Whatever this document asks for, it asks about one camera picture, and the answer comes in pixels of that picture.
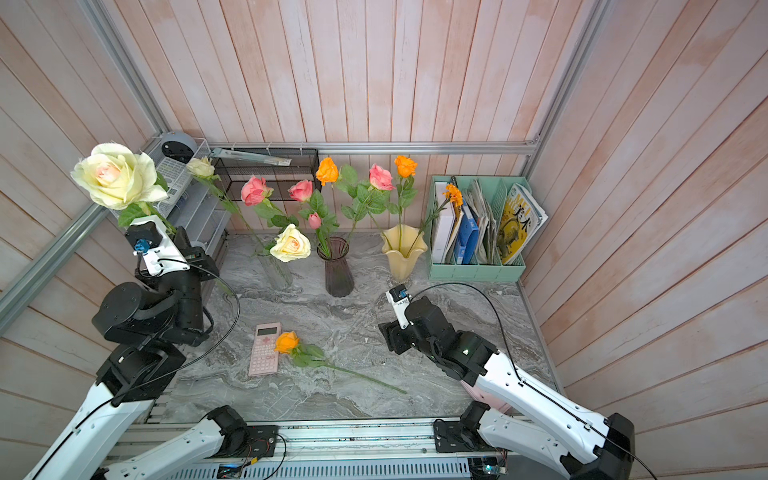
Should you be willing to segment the yellow orange rose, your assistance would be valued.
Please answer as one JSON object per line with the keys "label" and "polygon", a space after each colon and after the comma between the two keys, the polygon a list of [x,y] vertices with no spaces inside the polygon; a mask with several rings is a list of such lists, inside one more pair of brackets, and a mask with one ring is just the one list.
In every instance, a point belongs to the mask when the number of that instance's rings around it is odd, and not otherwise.
{"label": "yellow orange rose", "polygon": [[320,162],[315,172],[315,178],[322,186],[338,181],[339,169],[331,157],[326,157]]}

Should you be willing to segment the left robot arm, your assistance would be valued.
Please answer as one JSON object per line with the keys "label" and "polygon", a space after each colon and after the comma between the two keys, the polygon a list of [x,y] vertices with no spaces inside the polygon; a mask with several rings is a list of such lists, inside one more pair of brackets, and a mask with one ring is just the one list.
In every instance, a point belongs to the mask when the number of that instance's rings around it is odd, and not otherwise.
{"label": "left robot arm", "polygon": [[184,229],[169,234],[156,215],[133,220],[125,237],[144,268],[136,281],[114,287],[92,323],[117,342],[75,416],[52,443],[30,479],[164,479],[204,459],[240,459],[237,473],[273,456],[277,429],[248,425],[228,405],[187,431],[128,460],[106,457],[128,428],[190,365],[180,348],[198,346],[214,327],[202,284],[218,269]]}

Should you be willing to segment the large pink rose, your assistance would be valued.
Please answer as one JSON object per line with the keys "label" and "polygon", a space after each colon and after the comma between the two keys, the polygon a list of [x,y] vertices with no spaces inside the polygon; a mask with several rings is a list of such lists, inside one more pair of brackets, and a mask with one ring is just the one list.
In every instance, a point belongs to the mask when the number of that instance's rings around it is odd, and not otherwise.
{"label": "large pink rose", "polygon": [[299,213],[297,215],[289,215],[284,209],[279,208],[271,201],[273,193],[274,189],[267,185],[267,181],[264,178],[253,176],[242,187],[241,200],[247,207],[252,207],[259,217],[267,221],[269,226],[277,228],[279,230],[277,236],[291,223],[295,224],[301,231],[299,228],[299,218],[301,218]]}

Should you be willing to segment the orange marigold flower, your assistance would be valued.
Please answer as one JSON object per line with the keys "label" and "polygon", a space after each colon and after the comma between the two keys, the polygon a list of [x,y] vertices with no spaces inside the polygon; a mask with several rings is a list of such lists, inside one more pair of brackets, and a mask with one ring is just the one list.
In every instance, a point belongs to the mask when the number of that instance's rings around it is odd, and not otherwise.
{"label": "orange marigold flower", "polygon": [[[449,186],[447,187],[447,190],[450,192],[451,201],[453,202],[453,206],[455,207],[455,223],[454,223],[453,231],[448,243],[448,248],[449,248],[451,238],[453,237],[453,234],[454,234],[454,230],[460,223],[459,216],[462,213],[461,207],[463,205],[463,197],[462,197],[461,191],[454,183],[451,183],[451,182],[447,182],[447,183],[449,184]],[[435,209],[435,204],[433,205],[432,209],[427,213],[426,217],[422,221],[420,225],[420,231],[425,232],[427,228],[430,227],[430,232],[432,234],[432,224],[436,217],[436,214],[434,213],[434,209]]]}

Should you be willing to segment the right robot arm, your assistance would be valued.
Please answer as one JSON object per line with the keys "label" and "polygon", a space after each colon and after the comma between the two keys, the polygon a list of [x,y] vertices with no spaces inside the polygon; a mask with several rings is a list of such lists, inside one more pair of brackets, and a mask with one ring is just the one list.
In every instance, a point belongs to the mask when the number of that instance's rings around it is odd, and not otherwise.
{"label": "right robot arm", "polygon": [[511,451],[566,479],[629,478],[637,461],[629,419],[618,413],[605,417],[570,401],[490,341],[455,329],[426,296],[415,298],[404,285],[386,296],[396,319],[379,329],[391,352],[418,350],[448,377],[520,414],[512,417],[475,400],[459,420],[434,422],[438,451]]}

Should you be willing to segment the small pink rose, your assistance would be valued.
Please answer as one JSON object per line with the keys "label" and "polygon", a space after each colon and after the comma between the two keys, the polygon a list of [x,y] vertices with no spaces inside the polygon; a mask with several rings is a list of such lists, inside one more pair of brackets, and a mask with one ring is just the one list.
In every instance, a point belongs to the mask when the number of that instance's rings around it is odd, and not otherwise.
{"label": "small pink rose", "polygon": [[327,238],[338,228],[335,215],[330,212],[323,195],[314,189],[314,184],[311,181],[302,180],[296,183],[289,188],[289,194],[293,200],[301,204],[299,215],[307,222],[308,226],[308,217],[311,213],[317,212],[323,218]]}

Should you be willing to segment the small cream rose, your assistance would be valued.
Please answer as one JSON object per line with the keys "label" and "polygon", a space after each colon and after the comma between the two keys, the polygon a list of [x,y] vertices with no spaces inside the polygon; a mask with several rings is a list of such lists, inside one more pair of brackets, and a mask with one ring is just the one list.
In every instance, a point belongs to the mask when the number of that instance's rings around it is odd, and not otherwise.
{"label": "small cream rose", "polygon": [[208,157],[195,158],[193,157],[187,164],[186,170],[188,173],[198,182],[204,185],[208,192],[213,195],[219,203],[233,216],[238,218],[246,226],[248,234],[255,242],[254,256],[265,256],[265,244],[261,241],[255,230],[250,223],[245,219],[240,208],[231,200],[228,195],[220,189],[216,182],[220,177],[215,173],[215,168],[211,164]]}

